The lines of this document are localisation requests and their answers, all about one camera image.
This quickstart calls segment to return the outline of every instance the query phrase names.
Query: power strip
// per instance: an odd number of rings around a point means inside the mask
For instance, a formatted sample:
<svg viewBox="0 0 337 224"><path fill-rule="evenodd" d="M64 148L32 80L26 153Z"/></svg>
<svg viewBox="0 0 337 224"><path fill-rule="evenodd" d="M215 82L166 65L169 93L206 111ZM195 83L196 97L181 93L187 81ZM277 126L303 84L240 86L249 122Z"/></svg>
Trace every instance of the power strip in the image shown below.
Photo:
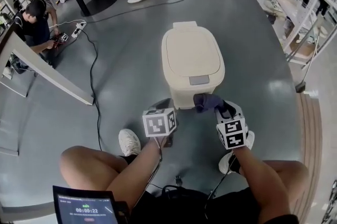
<svg viewBox="0 0 337 224"><path fill-rule="evenodd" d="M86 26L86 22L81 22L81 23L77 23L76 24L76 29L75 31L72 33L72 37L73 38L77 38L78 35L80 34L81 30L83 30L83 28Z"/></svg>

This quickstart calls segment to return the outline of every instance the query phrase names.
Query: screen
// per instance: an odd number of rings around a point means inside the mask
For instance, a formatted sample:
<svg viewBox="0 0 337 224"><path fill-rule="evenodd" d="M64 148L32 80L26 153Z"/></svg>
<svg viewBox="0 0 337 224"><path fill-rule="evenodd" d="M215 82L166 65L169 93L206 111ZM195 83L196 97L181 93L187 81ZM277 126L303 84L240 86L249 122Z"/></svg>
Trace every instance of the screen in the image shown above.
<svg viewBox="0 0 337 224"><path fill-rule="evenodd" d="M57 195L63 223L117 224L110 199L76 198Z"/></svg>

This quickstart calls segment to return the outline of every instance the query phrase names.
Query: trash can lid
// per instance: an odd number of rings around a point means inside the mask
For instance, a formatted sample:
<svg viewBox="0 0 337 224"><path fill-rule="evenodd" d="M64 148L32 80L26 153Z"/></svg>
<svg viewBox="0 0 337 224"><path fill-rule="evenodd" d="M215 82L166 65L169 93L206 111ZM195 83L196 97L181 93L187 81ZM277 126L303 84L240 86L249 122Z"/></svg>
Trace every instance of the trash can lid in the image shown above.
<svg viewBox="0 0 337 224"><path fill-rule="evenodd" d="M167 60L178 76L212 75L221 65L217 43L203 27L182 27L168 31Z"/></svg>

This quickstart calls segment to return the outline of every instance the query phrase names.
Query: plastic container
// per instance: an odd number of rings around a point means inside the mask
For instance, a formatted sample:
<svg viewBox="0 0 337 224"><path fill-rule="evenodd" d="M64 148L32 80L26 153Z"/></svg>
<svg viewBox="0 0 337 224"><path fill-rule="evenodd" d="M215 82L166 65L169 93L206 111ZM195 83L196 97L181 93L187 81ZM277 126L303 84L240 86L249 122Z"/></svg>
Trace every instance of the plastic container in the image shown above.
<svg viewBox="0 0 337 224"><path fill-rule="evenodd" d="M162 61L177 109L193 108L193 96L213 93L225 76L214 36L196 22L173 23L162 40Z"/></svg>

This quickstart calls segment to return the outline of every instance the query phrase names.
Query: person's arm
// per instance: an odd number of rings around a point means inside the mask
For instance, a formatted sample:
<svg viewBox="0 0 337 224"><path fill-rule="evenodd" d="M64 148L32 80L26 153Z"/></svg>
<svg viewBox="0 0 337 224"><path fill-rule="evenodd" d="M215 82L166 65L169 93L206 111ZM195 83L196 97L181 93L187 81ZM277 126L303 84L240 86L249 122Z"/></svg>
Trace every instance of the person's arm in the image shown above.
<svg viewBox="0 0 337 224"><path fill-rule="evenodd" d="M43 52L45 49L51 49L54 47L54 41L49 40L45 43L42 43L40 45L37 46L32 46L31 49L35 52L35 53L40 53Z"/></svg>
<svg viewBox="0 0 337 224"><path fill-rule="evenodd" d="M154 140L109 185L116 201L125 201L130 210L144 193L147 182L159 162L159 148Z"/></svg>
<svg viewBox="0 0 337 224"><path fill-rule="evenodd" d="M247 147L233 149L261 211L259 223L290 214L286 188L278 174Z"/></svg>
<svg viewBox="0 0 337 224"><path fill-rule="evenodd" d="M60 30L57 27L56 9L54 9L53 7L48 7L46 11L51 15L55 35L60 34Z"/></svg>

